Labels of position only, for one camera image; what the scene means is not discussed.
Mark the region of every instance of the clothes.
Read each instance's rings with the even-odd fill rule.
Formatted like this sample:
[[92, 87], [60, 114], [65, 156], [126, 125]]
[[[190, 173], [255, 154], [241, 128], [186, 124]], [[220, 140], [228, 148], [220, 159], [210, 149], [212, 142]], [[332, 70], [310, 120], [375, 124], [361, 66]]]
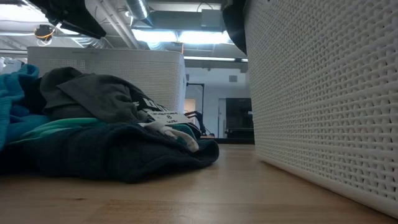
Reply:
[[[167, 111], [133, 84], [112, 75], [83, 74], [67, 67], [45, 74], [44, 113], [54, 119], [98, 118], [106, 123], [151, 122], [147, 111]], [[192, 129], [200, 136], [193, 124]]]
[[199, 146], [196, 140], [193, 139], [189, 134], [186, 134], [182, 131], [178, 131], [171, 127], [165, 126], [158, 121], [154, 121], [151, 123], [139, 123], [139, 125], [144, 128], [149, 128], [153, 131], [158, 131], [160, 134], [169, 136], [175, 140], [177, 140], [178, 138], [183, 139], [185, 145], [191, 152], [196, 152], [197, 150], [199, 150]]
[[12, 104], [24, 97], [21, 85], [34, 82], [38, 75], [39, 69], [28, 64], [18, 72], [0, 75], [0, 151], [6, 143]]
[[37, 115], [43, 115], [43, 108], [47, 103], [40, 92], [41, 81], [42, 79], [38, 78], [32, 83], [22, 85], [25, 97], [18, 102], [18, 105], [27, 108], [31, 113]]
[[16, 141], [26, 132], [50, 121], [47, 116], [31, 114], [23, 106], [14, 105], [10, 111], [10, 124], [7, 129], [6, 143]]
[[21, 143], [24, 141], [31, 141], [43, 138], [58, 131], [63, 131], [71, 128], [98, 127], [104, 125], [106, 125], [106, 123], [96, 118], [60, 119], [41, 125], [29, 132], [26, 132], [19, 139], [16, 139], [17, 141], [15, 140], [10, 144]]
[[149, 174], [200, 169], [217, 160], [217, 143], [198, 145], [199, 151], [190, 152], [136, 123], [119, 123], [59, 131], [19, 144], [19, 150], [44, 175], [133, 183]]

